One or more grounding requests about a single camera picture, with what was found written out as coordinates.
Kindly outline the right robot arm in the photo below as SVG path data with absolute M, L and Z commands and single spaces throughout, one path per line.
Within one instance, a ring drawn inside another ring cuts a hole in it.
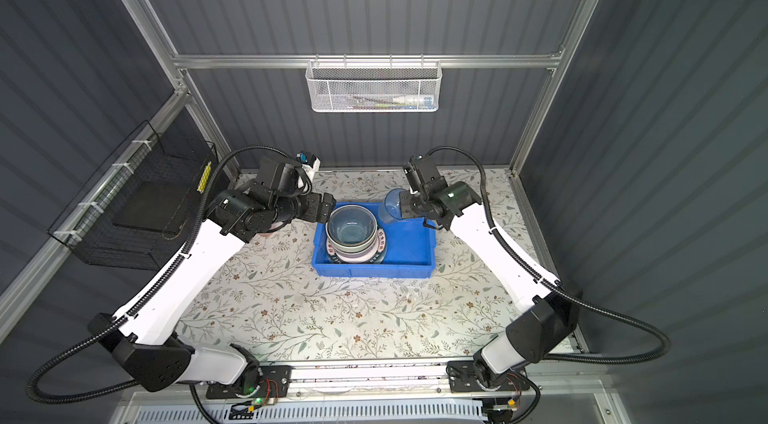
M 429 156 L 411 158 L 403 171 L 410 190 L 399 197 L 402 217 L 432 221 L 469 246 L 518 309 L 519 317 L 473 356 L 478 382 L 491 387 L 506 372 L 543 360 L 573 332 L 579 310 L 545 287 L 557 277 L 493 218 L 485 170 L 479 170 L 479 192 L 464 182 L 448 183 Z

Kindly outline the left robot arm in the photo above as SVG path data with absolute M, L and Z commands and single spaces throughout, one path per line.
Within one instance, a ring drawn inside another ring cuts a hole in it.
M 207 346 L 178 337 L 175 328 L 187 308 L 219 269 L 258 234 L 274 233 L 294 220 L 326 223 L 336 201 L 310 186 L 320 161 L 300 153 L 262 159 L 255 179 L 204 200 L 190 250 L 181 249 L 179 266 L 167 263 L 167 280 L 155 276 L 152 293 L 144 288 L 114 316 L 126 323 L 102 339 L 115 361 L 145 390 L 198 382 L 230 386 L 243 397 L 259 391 L 263 373 L 243 347 Z

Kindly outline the green ceramic bowl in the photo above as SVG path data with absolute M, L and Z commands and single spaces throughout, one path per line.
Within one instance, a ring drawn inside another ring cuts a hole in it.
M 365 228 L 357 225 L 326 228 L 329 245 L 338 252 L 356 254 L 368 250 L 376 239 L 377 228 Z

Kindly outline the blue translucent plastic cup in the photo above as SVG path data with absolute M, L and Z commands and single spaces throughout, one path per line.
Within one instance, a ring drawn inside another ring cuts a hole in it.
M 401 195 L 404 189 L 393 189 L 387 193 L 378 208 L 378 220 L 382 225 L 389 225 L 401 221 Z

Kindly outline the dark blue ceramic bowl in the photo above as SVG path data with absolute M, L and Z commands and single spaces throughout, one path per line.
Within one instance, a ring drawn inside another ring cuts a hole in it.
M 335 209 L 325 226 L 327 237 L 343 247 L 358 247 L 372 239 L 378 222 L 372 212 L 360 205 Z

